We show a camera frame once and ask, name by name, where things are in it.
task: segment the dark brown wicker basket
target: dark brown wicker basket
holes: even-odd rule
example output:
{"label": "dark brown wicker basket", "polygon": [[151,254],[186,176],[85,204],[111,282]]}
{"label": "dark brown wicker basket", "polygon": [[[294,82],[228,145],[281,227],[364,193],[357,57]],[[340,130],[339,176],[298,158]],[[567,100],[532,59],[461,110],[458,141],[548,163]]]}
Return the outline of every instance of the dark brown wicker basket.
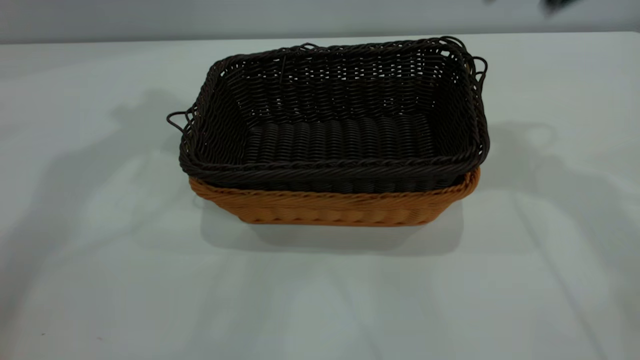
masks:
{"label": "dark brown wicker basket", "polygon": [[485,71],[452,37],[305,44],[216,62],[193,107],[167,121],[183,132],[182,169],[213,186],[425,192],[487,155]]}

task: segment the basket bottom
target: basket bottom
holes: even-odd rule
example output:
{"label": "basket bottom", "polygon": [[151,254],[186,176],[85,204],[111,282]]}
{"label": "basket bottom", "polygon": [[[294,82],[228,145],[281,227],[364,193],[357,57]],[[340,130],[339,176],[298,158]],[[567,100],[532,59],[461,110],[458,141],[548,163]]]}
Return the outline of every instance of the basket bottom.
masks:
{"label": "basket bottom", "polygon": [[438,153],[425,114],[295,124],[262,121],[259,124],[249,130],[244,155],[246,163],[400,160],[430,158]]}
{"label": "basket bottom", "polygon": [[413,224],[387,224],[381,222],[348,222],[348,221],[322,221],[322,220],[247,220],[238,217],[247,224],[266,224],[266,225],[325,225],[325,226],[360,226],[360,227],[399,227],[399,226],[420,226],[428,224],[435,219],[416,222]]}

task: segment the table surface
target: table surface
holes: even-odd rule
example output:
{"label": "table surface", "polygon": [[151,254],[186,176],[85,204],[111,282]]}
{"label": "table surface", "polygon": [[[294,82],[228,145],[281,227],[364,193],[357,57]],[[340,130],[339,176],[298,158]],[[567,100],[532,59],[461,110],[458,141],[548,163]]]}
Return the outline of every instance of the table surface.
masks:
{"label": "table surface", "polygon": [[460,38],[479,187],[382,229],[240,222],[164,118],[225,56],[391,38],[0,46],[0,358],[640,358],[640,35]]}

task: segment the rectangular basket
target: rectangular basket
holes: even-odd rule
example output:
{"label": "rectangular basket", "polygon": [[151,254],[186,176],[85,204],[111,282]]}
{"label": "rectangular basket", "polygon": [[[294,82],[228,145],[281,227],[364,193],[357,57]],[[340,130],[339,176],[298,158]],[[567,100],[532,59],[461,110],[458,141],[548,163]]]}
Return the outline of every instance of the rectangular basket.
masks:
{"label": "rectangular basket", "polygon": [[193,177],[189,183],[202,198],[251,224],[407,226],[434,221],[453,202],[472,193],[479,179],[478,168],[456,186],[382,194],[224,189]]}
{"label": "rectangular basket", "polygon": [[451,37],[305,44],[216,62],[167,120],[183,132],[182,169],[213,186],[425,192],[484,161],[485,72]]}

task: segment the white wall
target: white wall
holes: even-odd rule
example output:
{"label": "white wall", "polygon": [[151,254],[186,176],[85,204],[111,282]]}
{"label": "white wall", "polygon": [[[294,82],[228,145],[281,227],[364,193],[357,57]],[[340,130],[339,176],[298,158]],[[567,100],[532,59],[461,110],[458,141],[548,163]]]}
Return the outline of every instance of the white wall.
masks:
{"label": "white wall", "polygon": [[0,42],[637,29],[640,0],[0,0]]}

